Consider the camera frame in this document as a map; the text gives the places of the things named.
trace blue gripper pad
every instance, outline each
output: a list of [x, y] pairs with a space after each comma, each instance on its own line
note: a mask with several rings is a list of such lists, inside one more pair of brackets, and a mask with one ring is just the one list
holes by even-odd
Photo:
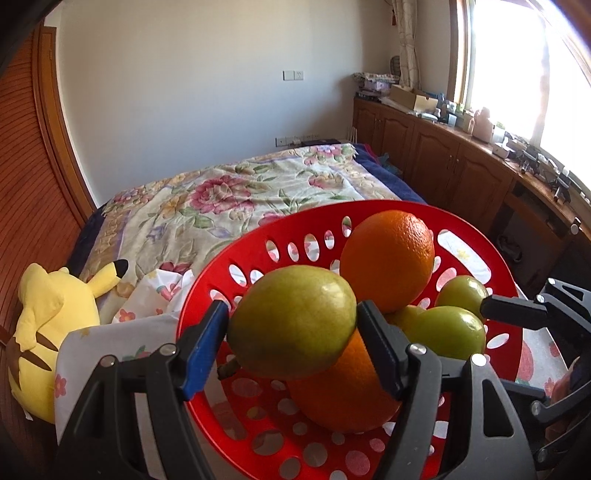
[[182, 379], [181, 392], [185, 401], [202, 392], [212, 370], [217, 351], [228, 329], [228, 306], [214, 301], [203, 320], [185, 330], [177, 342], [177, 361]]

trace small figurine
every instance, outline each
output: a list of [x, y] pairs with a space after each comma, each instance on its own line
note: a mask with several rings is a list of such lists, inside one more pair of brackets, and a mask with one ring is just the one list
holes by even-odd
[[495, 126], [490, 121], [491, 112], [488, 108], [483, 107], [474, 115], [474, 128], [472, 129], [472, 136], [484, 143], [491, 143], [492, 134]]

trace window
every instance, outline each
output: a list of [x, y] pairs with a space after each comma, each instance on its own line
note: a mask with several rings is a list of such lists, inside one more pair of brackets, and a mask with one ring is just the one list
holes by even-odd
[[548, 153], [591, 188], [586, 105], [591, 84], [572, 44], [569, 48], [563, 41], [566, 20], [561, 18], [559, 31], [518, 0], [473, 0], [471, 11], [466, 104], [474, 110], [487, 106], [494, 121]]

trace orange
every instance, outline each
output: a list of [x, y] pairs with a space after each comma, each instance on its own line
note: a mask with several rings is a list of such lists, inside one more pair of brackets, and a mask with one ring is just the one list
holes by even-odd
[[361, 222], [345, 243], [340, 274], [357, 301], [373, 300], [382, 313], [411, 304], [427, 286], [435, 247], [425, 223], [388, 210]]
[[333, 432], [358, 433], [379, 428], [400, 407], [380, 386], [357, 330], [332, 367], [303, 380], [288, 381], [287, 385], [302, 413]]

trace metal screw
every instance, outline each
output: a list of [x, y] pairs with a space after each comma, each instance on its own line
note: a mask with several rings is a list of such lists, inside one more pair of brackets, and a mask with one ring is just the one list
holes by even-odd
[[474, 365], [477, 365], [478, 367], [484, 367], [486, 365], [486, 357], [484, 355], [475, 353], [474, 355], [472, 355], [471, 359], [472, 363]]
[[531, 404], [531, 414], [537, 417], [542, 412], [542, 402], [536, 400]]
[[540, 450], [538, 450], [538, 463], [544, 463], [548, 458], [548, 450], [546, 450], [545, 448], [541, 448]]
[[413, 343], [408, 349], [414, 353], [415, 355], [424, 355], [427, 353], [427, 347], [421, 345], [420, 343]]
[[166, 343], [160, 347], [160, 355], [171, 356], [177, 352], [177, 346], [174, 343]]
[[100, 359], [100, 365], [105, 368], [112, 367], [115, 364], [116, 358], [113, 355], [105, 355]]

